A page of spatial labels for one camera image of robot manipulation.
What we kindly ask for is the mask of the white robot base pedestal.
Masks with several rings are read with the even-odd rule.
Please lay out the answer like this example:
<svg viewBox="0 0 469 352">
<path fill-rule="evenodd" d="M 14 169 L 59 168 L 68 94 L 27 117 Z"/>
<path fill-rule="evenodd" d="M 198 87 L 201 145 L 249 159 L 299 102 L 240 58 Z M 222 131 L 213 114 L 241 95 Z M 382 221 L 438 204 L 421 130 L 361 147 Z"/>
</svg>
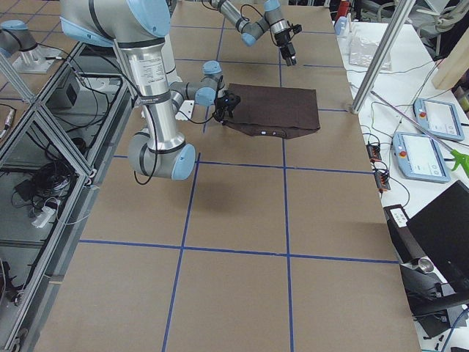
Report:
<svg viewBox="0 0 469 352">
<path fill-rule="evenodd" d="M 175 114 L 176 120 L 189 121 L 189 119 L 192 118 L 194 106 L 195 104 L 193 100 L 185 100 L 179 111 Z"/>
</svg>

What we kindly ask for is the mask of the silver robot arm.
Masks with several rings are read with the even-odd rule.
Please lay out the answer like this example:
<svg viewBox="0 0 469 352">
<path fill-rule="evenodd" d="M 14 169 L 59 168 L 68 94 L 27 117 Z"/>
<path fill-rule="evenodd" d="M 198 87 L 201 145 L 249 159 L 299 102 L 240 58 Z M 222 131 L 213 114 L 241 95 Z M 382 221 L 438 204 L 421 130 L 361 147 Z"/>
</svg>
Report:
<svg viewBox="0 0 469 352">
<path fill-rule="evenodd" d="M 221 66 L 205 62 L 199 82 L 170 82 L 163 52 L 170 30 L 165 1 L 62 1 L 63 32 L 78 41 L 122 52 L 125 70 L 143 106 L 147 127 L 131 139 L 128 158 L 136 174 L 185 180 L 196 151 L 177 127 L 186 100 L 211 106 L 224 88 Z"/>
<path fill-rule="evenodd" d="M 292 41 L 303 28 L 299 23 L 293 24 L 284 17 L 280 1 L 265 1 L 263 12 L 252 4 L 242 4 L 238 9 L 232 1 L 225 0 L 202 1 L 202 5 L 222 14 L 240 33 L 246 46 L 253 46 L 268 33 L 286 65 L 291 67 L 297 64 L 297 53 Z"/>
</svg>

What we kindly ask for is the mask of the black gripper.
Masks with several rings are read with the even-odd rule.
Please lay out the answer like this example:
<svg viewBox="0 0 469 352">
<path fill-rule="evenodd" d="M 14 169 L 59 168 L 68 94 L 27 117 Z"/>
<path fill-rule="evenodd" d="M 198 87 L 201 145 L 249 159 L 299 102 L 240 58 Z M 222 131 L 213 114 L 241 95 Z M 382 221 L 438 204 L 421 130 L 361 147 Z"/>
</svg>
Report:
<svg viewBox="0 0 469 352">
<path fill-rule="evenodd" d="M 224 98 L 225 95 L 215 99 L 215 111 L 213 112 L 213 118 L 222 124 L 225 123 L 225 116 L 228 114 L 228 112 L 225 111 Z"/>
<path fill-rule="evenodd" d="M 284 55 L 284 61 L 287 66 L 294 66 L 297 64 L 296 51 L 292 44 L 292 36 L 290 31 L 281 31 L 275 33 L 276 45 L 280 48 L 280 52 Z"/>
</svg>

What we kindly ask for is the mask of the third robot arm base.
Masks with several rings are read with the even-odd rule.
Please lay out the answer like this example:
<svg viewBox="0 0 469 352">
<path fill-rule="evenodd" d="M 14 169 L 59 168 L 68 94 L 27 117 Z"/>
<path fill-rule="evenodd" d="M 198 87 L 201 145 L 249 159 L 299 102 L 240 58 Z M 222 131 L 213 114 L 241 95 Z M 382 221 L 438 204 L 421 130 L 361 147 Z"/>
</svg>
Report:
<svg viewBox="0 0 469 352">
<path fill-rule="evenodd" d="M 51 65 L 62 57 L 62 51 L 39 44 L 29 27 L 21 20 L 1 23 L 1 54 L 10 58 L 19 53 L 12 66 L 19 73 L 46 74 Z"/>
</svg>

